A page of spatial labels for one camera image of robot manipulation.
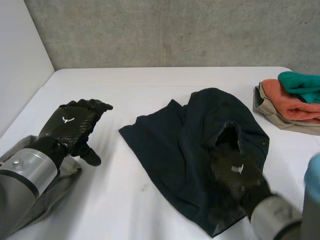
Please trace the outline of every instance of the folded khaki fabric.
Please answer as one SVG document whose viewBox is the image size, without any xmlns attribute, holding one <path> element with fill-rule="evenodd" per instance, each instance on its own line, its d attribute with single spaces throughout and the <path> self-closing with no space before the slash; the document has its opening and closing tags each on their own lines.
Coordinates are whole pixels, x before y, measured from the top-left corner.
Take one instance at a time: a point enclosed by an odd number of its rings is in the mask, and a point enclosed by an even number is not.
<svg viewBox="0 0 320 240">
<path fill-rule="evenodd" d="M 320 136 L 320 124 L 284 118 L 266 96 L 261 82 L 254 89 L 253 108 L 281 130 Z"/>
</svg>

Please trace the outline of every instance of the gray wall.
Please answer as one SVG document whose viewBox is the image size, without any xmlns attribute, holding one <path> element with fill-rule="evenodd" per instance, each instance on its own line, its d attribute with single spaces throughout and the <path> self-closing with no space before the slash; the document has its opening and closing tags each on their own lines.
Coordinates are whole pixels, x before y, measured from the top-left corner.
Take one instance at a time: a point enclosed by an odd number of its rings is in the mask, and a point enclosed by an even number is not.
<svg viewBox="0 0 320 240">
<path fill-rule="evenodd" d="M 25 0 L 56 70 L 283 66 L 320 74 L 319 0 Z"/>
</svg>

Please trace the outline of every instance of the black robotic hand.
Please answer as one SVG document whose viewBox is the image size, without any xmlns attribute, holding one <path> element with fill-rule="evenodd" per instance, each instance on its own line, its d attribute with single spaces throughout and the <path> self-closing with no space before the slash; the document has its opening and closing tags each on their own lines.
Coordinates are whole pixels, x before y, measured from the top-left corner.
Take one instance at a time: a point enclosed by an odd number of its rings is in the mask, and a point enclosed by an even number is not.
<svg viewBox="0 0 320 240">
<path fill-rule="evenodd" d="M 209 157 L 215 180 L 245 209 L 249 218 L 257 204 L 272 195 L 253 155 L 213 150 Z"/>
<path fill-rule="evenodd" d="M 94 99 L 61 105 L 44 125 L 39 140 L 54 139 L 65 148 L 66 155 L 80 156 L 88 164 L 98 166 L 101 159 L 87 141 L 102 114 L 112 109 L 111 105 Z"/>
</svg>

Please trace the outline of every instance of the white wall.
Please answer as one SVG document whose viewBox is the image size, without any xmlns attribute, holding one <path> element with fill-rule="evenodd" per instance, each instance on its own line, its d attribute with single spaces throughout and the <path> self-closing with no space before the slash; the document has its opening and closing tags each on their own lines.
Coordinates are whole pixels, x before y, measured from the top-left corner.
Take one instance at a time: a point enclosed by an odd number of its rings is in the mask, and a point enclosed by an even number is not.
<svg viewBox="0 0 320 240">
<path fill-rule="evenodd" d="M 0 0 L 0 136 L 54 73 L 23 0 Z"/>
</svg>

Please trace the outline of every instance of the white logo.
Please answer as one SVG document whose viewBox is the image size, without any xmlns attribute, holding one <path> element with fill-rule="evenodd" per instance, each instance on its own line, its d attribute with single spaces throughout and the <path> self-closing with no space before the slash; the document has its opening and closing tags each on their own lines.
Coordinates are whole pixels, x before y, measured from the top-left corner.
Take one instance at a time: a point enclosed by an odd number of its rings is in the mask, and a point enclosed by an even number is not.
<svg viewBox="0 0 320 240">
<path fill-rule="evenodd" d="M 244 165 L 243 164 L 240 167 L 236 167 L 236 166 L 232 166 L 231 167 L 231 171 L 232 172 L 236 172 L 236 173 L 240 173 L 240 174 L 242 174 L 242 170 L 243 169 L 244 169 Z"/>
<path fill-rule="evenodd" d="M 65 119 L 65 117 L 62 117 L 62 120 L 64 121 L 64 123 L 66 124 L 67 122 L 71 122 L 72 120 L 75 120 L 75 118 L 71 118 L 71 119 Z"/>
</svg>

